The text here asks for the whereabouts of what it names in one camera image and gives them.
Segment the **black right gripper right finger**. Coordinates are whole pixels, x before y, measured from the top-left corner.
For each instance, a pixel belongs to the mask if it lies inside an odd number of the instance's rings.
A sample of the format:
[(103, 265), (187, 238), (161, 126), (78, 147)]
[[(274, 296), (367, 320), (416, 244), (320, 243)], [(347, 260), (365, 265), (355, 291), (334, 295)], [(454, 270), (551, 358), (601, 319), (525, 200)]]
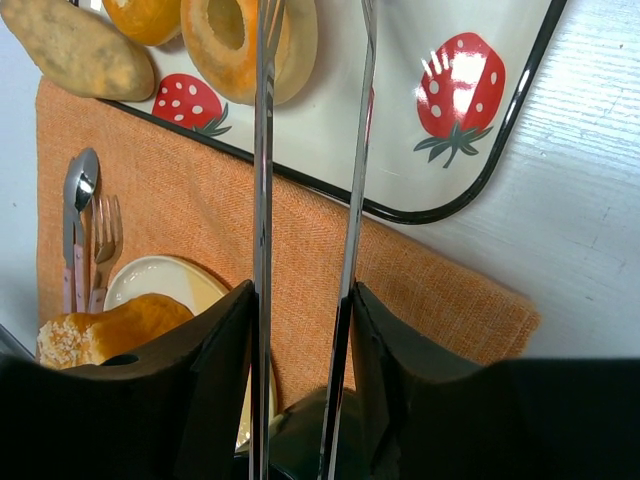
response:
[(635, 479), (635, 359), (481, 366), (353, 292), (352, 353), (375, 479)]

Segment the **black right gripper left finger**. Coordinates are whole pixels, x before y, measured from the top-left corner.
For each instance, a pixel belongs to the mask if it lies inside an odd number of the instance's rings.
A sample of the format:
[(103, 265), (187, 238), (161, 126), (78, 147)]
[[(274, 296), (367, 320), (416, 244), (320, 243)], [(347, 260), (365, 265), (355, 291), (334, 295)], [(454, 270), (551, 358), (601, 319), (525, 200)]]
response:
[(1, 358), (5, 479), (228, 479), (249, 374), (254, 286), (101, 365)]

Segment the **large sugared round bread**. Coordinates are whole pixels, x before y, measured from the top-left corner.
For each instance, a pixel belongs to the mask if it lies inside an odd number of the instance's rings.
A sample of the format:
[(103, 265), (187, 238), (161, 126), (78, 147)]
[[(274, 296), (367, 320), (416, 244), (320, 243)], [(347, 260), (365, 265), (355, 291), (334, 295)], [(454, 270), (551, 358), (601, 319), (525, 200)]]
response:
[(169, 296), (149, 293), (101, 313), (62, 314), (39, 330), (40, 363), (57, 370), (99, 365), (191, 320)]

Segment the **light glazed donut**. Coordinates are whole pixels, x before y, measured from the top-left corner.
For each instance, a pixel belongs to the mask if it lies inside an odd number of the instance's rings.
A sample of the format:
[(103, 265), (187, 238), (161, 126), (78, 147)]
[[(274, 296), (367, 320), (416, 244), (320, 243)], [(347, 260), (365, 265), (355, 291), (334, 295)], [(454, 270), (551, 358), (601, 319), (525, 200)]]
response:
[[(203, 78), (226, 99), (252, 105), (256, 90), (258, 3), (183, 1), (182, 36)], [(313, 1), (287, 1), (275, 55), (277, 105), (296, 96), (309, 80), (318, 47)]]

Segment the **metal serving tongs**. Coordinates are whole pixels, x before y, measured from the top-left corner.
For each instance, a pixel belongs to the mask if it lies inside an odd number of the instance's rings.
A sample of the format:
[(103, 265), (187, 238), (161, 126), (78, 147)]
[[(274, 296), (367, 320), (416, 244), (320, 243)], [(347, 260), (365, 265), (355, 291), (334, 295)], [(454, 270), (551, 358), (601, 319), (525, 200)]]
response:
[[(254, 113), (255, 230), (253, 276), (257, 317), (252, 326), (251, 436), (249, 478), (269, 476), (268, 406), (271, 373), (272, 307), (272, 180), (275, 54), (285, 4), (258, 4), (256, 46), (256, 96)], [(340, 299), (336, 310), (328, 393), (320, 442), (318, 478), (336, 475), (345, 365), (353, 311), (353, 288), (362, 223), (369, 136), (374, 105), (374, 71), (377, 53), (377, 4), (362, 4), (367, 50), (356, 140), (356, 153), (346, 232)]]

